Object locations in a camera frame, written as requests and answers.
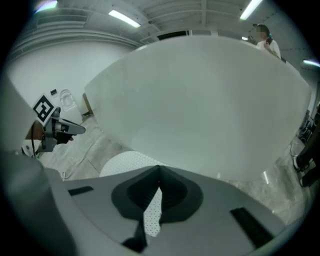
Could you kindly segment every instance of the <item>perforated white disc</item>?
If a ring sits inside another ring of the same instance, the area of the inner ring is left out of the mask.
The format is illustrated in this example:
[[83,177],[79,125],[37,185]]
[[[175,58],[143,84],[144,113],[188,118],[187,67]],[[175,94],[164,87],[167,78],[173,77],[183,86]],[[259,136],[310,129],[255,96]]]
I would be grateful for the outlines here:
[[[102,168],[100,177],[121,174],[147,166],[169,166],[145,154],[136,151],[127,151],[111,158]],[[144,231],[156,237],[160,231],[159,219],[161,216],[162,192],[158,188],[151,203],[143,214]]]

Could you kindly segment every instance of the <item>ceiling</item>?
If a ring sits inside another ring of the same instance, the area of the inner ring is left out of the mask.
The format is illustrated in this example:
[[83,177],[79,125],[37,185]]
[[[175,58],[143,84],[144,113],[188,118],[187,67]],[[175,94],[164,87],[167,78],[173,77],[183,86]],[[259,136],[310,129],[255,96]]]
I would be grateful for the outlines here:
[[[170,32],[192,30],[241,40],[253,36],[253,24],[266,24],[281,55],[298,70],[315,59],[291,20],[270,0],[263,0],[247,20],[240,20],[250,0],[58,0],[57,8],[35,13],[11,51],[15,59],[61,42],[100,40],[140,47]],[[116,10],[135,20],[134,28],[108,13]]]

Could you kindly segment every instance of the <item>gray plastic surface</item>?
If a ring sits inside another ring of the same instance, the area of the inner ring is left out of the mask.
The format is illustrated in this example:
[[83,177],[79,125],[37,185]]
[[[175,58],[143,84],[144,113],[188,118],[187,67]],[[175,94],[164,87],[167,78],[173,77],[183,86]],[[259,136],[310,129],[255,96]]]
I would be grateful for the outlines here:
[[[138,222],[123,218],[111,201],[113,188],[149,167],[102,178],[63,182],[59,173],[44,169],[33,158],[1,153],[1,182],[12,209],[28,232],[56,255],[138,255],[121,243],[132,237]],[[148,256],[267,255],[296,229],[283,223],[266,207],[223,181],[170,168],[197,183],[203,192],[200,208],[186,221],[166,223],[143,254]],[[93,190],[70,196],[68,190]],[[230,210],[244,207],[273,236],[255,250]]]
[[[113,206],[111,191],[119,183],[150,167],[102,178],[67,181],[67,189],[91,186],[94,190],[73,196],[82,212],[108,236],[119,243],[133,236],[137,222],[121,217]],[[244,207],[273,236],[284,224],[269,209],[223,181],[181,169],[169,168],[196,182],[203,192],[203,203],[186,221],[163,224],[158,236],[145,249],[145,255],[245,255],[255,250],[230,210]]]
[[0,102],[0,149],[19,150],[37,115],[17,92],[6,72],[0,79]]

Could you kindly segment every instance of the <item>black slot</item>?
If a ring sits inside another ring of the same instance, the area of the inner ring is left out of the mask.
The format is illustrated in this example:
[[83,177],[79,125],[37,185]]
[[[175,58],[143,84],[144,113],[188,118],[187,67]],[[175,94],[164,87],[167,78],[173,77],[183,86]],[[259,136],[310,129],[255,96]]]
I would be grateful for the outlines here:
[[273,239],[273,236],[245,208],[233,209],[230,212],[256,248]]
[[144,228],[144,222],[139,221],[135,230],[134,237],[125,240],[123,246],[130,248],[138,253],[141,253],[147,247],[147,240]]
[[94,190],[94,189],[90,186],[83,186],[83,187],[79,187],[79,188],[70,189],[70,190],[68,190],[68,192],[69,192],[70,196],[75,196],[75,195],[89,192],[91,190]]
[[57,90],[54,89],[54,90],[50,91],[50,93],[51,93],[52,96],[53,96],[53,95],[56,95],[56,94],[57,94]]
[[161,35],[158,35],[157,37],[161,41],[164,39],[182,37],[182,36],[186,36],[186,35],[187,35],[187,31],[177,31],[177,32],[172,32],[172,33],[167,33],[167,34],[161,34]]

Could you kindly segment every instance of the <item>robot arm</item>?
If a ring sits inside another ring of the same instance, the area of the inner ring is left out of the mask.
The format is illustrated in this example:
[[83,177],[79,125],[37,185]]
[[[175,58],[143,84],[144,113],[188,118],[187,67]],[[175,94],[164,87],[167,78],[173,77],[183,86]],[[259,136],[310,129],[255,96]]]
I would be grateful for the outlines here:
[[84,134],[86,128],[60,118],[61,108],[57,107],[43,127],[43,136],[37,152],[52,152],[58,144],[66,144],[77,134]]

